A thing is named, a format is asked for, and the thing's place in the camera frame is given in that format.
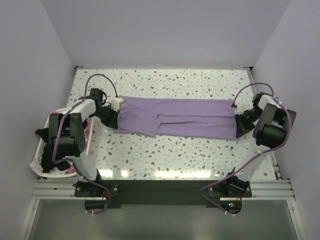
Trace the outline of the purple t shirt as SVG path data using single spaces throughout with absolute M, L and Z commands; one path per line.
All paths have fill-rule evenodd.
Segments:
M 236 141 L 230 99 L 124 97 L 117 118 L 119 134 L 196 137 Z

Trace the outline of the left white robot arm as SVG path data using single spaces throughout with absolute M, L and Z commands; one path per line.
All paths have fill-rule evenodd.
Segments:
M 52 163 L 60 165 L 67 162 L 87 182 L 86 191 L 99 196 L 104 184 L 97 180 L 99 171 L 89 160 L 85 152 L 86 139 L 84 122 L 97 117 L 108 128 L 118 128 L 120 107 L 126 103 L 124 98 L 116 96 L 106 105 L 106 94 L 99 88 L 90 90 L 88 96 L 80 98 L 74 106 L 63 113 L 52 113 L 48 121 L 48 143 L 52 150 Z

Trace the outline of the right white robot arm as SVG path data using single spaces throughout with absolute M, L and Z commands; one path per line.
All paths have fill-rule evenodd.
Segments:
M 286 144 L 297 112 L 281 107 L 278 98 L 265 92 L 255 95 L 252 109 L 235 115 L 236 137 L 252 132 L 253 144 L 238 167 L 219 183 L 220 191 L 230 197 L 250 190 L 250 181 L 271 150 Z

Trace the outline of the pink garment in basket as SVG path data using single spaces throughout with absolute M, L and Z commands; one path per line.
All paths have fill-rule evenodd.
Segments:
M 48 121 L 48 147 L 54 168 L 66 171 L 86 158 L 91 120 L 80 113 L 53 113 Z

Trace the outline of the black garment in basket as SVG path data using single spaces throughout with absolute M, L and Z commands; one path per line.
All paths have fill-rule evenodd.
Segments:
M 35 131 L 35 134 L 42 138 L 43 141 L 46 143 L 46 146 L 43 149 L 43 154 L 42 154 L 42 160 L 41 160 L 41 166 L 43 168 L 44 173 L 49 173 L 50 170 L 53 170 L 54 168 L 58 168 L 60 171 L 67 170 L 71 167 L 71 165 L 67 162 L 64 161 L 60 164 L 54 164 L 52 162 L 52 153 L 53 150 L 50 150 L 50 148 L 47 145 L 48 142 L 48 135 L 49 135 L 49 120 L 46 121 L 44 128 L 42 129 L 37 129 Z

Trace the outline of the white laundry basket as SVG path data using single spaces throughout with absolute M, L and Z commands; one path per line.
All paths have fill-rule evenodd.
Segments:
M 90 117 L 87 119 L 87 127 L 84 129 L 85 135 L 85 153 L 89 155 L 91 139 L 93 135 L 93 127 L 94 127 L 94 118 Z M 44 142 L 42 138 L 40 138 L 38 147 L 35 153 L 34 160 L 30 163 L 30 168 L 41 178 L 49 178 L 49 179 L 62 179 L 62 178 L 70 178 L 75 177 L 77 173 L 75 170 L 70 167 L 66 170 L 60 171 L 57 167 L 50 170 L 49 173 L 43 172 L 43 168 L 41 166 L 42 154 L 44 152 L 44 147 L 47 144 Z

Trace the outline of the aluminium rail frame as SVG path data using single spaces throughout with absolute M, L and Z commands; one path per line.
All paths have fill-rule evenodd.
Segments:
M 299 218 L 295 212 L 295 194 L 291 181 L 289 179 L 284 180 L 281 177 L 279 165 L 274 155 L 271 155 L 270 160 L 272 162 L 273 173 L 276 176 L 274 180 L 253 180 L 250 183 L 252 197 L 243 198 L 241 200 L 252 200 L 252 201 L 286 201 L 289 209 L 290 219 L 292 220 L 293 228 L 297 238 L 299 240 L 305 239 L 305 234 L 302 230 L 299 230 L 300 225 Z M 84 198 L 75 197 L 74 184 L 77 183 L 78 178 L 67 177 L 67 178 L 41 178 L 38 177 L 35 181 L 35 186 L 31 195 L 31 201 L 28 207 L 26 218 L 24 220 L 22 230 L 19 236 L 21 240 L 27 240 L 30 238 L 35 218 L 39 210 L 39 204 L 41 200 L 81 200 L 85 203 Z M 116 180 L 112 176 L 105 176 L 103 180 Z M 120 180 L 130 180 L 127 177 L 123 177 Z M 171 179 L 167 177 L 157 177 L 156 180 L 205 180 L 214 181 L 209 178 L 201 176 L 195 176 L 192 172 L 190 177 L 183 179 Z M 94 211 L 99 209 L 88 210 L 88 213 L 92 214 Z

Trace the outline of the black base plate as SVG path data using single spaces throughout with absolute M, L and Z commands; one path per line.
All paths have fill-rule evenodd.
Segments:
M 249 182 L 233 177 L 222 183 L 207 180 L 102 180 L 95 184 L 78 181 L 74 196 L 84 198 L 86 210 L 123 205 L 221 206 L 237 212 L 242 199 L 252 197 Z

